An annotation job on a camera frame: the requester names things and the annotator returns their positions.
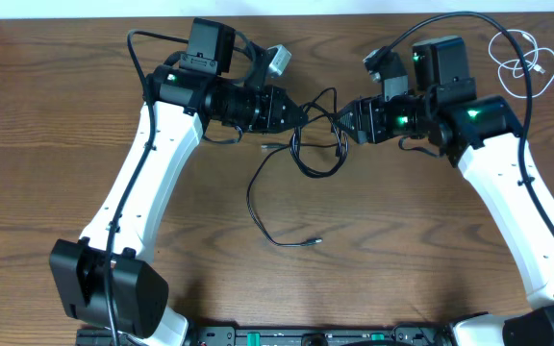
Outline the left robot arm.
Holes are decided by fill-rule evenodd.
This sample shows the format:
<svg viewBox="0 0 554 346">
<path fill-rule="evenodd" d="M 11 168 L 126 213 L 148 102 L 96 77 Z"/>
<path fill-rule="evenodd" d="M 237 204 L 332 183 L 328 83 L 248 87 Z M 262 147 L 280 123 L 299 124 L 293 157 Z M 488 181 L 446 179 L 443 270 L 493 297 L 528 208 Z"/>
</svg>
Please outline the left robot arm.
<svg viewBox="0 0 554 346">
<path fill-rule="evenodd" d="M 176 182 L 211 121 L 239 134 L 278 134 L 306 114 L 268 77 L 290 62 L 283 45 L 241 47 L 250 66 L 228 73 L 241 33 L 195 18 L 183 49 L 140 75 L 143 106 L 130 151 L 105 202 L 75 241 L 58 240 L 49 265 L 67 316 L 105 328 L 119 345 L 183 345 L 189 321 L 168 304 L 152 267 L 157 233 Z"/>
</svg>

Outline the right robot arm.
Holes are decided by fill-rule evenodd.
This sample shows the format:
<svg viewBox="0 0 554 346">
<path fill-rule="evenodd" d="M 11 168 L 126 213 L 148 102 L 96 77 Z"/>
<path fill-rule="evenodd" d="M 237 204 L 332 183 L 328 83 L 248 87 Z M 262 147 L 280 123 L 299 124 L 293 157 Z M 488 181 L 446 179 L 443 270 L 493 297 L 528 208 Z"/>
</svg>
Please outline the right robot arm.
<svg viewBox="0 0 554 346">
<path fill-rule="evenodd" d="M 554 199 L 535 166 L 523 128 L 506 100 L 478 97 L 460 37 L 413 47 L 416 88 L 398 54 L 371 52 L 365 69 L 379 95 L 338 112 L 338 126 L 359 143 L 425 138 L 481 197 L 516 262 L 530 311 L 465 317 L 437 338 L 444 345 L 554 345 Z"/>
</svg>

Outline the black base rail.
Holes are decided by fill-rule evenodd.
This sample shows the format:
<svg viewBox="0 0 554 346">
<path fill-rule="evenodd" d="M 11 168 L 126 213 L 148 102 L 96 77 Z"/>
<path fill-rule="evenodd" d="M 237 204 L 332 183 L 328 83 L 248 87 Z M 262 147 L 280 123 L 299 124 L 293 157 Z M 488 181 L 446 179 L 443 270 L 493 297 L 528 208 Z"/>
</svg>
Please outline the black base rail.
<svg viewBox="0 0 554 346">
<path fill-rule="evenodd" d="M 305 345 L 502 345 L 501 332 L 480 336 L 458 336 L 445 327 L 405 324 L 382 329 L 244 329 L 235 327 L 192 327 L 183 336 L 150 337 L 122 334 L 121 345 L 185 346 L 305 346 Z"/>
</svg>

